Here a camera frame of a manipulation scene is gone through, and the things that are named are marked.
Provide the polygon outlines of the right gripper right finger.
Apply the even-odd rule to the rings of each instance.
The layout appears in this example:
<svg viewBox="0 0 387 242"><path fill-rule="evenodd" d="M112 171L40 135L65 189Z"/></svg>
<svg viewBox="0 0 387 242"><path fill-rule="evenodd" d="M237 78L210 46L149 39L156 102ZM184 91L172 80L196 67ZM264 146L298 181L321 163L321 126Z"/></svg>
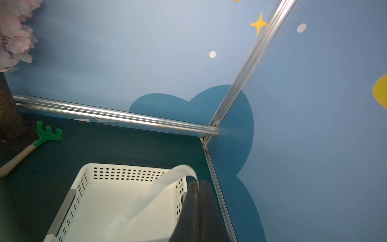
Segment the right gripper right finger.
<svg viewBox="0 0 387 242"><path fill-rule="evenodd" d="M199 211L201 242L231 241L208 181L199 182Z"/></svg>

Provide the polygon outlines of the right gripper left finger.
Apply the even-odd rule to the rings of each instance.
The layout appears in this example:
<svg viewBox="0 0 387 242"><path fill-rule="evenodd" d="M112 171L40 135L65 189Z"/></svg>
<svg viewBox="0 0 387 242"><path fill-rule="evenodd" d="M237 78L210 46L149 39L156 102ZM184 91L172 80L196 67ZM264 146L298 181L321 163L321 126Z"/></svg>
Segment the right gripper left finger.
<svg viewBox="0 0 387 242"><path fill-rule="evenodd" d="M191 182L185 197L182 211L170 242L200 241L199 186Z"/></svg>

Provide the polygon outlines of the white insulated delivery bag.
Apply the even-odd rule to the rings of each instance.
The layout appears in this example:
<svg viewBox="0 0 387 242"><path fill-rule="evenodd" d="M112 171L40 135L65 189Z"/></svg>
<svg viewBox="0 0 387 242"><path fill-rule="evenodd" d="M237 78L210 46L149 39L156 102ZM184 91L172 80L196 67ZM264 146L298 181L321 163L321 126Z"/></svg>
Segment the white insulated delivery bag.
<svg viewBox="0 0 387 242"><path fill-rule="evenodd" d="M123 228L154 201L165 188L186 176L197 178L195 171L190 166L178 165L154 181L103 230L103 240L105 242L114 241Z"/></svg>

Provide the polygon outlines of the white perforated plastic basket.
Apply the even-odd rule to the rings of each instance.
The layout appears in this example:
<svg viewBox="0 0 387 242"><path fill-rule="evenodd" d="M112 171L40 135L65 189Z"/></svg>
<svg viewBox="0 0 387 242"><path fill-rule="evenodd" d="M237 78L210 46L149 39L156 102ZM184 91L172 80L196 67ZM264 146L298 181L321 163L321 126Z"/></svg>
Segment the white perforated plastic basket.
<svg viewBox="0 0 387 242"><path fill-rule="evenodd" d="M99 242L102 231L167 169L89 163L75 178L46 242ZM135 217L119 242L167 242L179 220L186 178L169 185Z"/></svg>

